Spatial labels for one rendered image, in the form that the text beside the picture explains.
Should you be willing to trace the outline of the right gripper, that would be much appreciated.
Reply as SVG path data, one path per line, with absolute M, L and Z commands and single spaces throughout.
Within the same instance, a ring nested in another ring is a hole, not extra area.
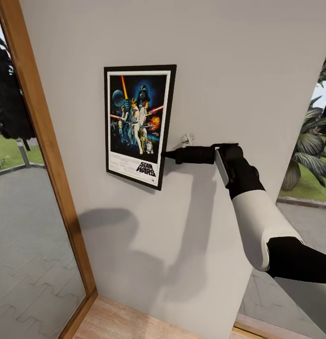
M 186 146 L 180 147 L 175 151 L 161 153 L 161 156 L 175 159 L 176 164 L 182 163 L 196 163 L 201 164 L 200 162 L 200 152 L 202 146 Z

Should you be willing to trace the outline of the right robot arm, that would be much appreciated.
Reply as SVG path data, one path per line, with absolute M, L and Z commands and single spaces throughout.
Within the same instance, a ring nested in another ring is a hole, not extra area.
M 259 171 L 243 157 L 238 143 L 194 146 L 195 136 L 161 156 L 176 164 L 217 165 L 235 210 L 243 249 L 249 263 L 267 272 L 326 334 L 326 254 L 305 245 L 280 213 L 263 185 Z

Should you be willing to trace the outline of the poster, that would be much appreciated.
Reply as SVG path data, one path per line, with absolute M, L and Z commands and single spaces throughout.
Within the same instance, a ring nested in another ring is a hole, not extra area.
M 176 72 L 104 67 L 106 172 L 161 191 Z

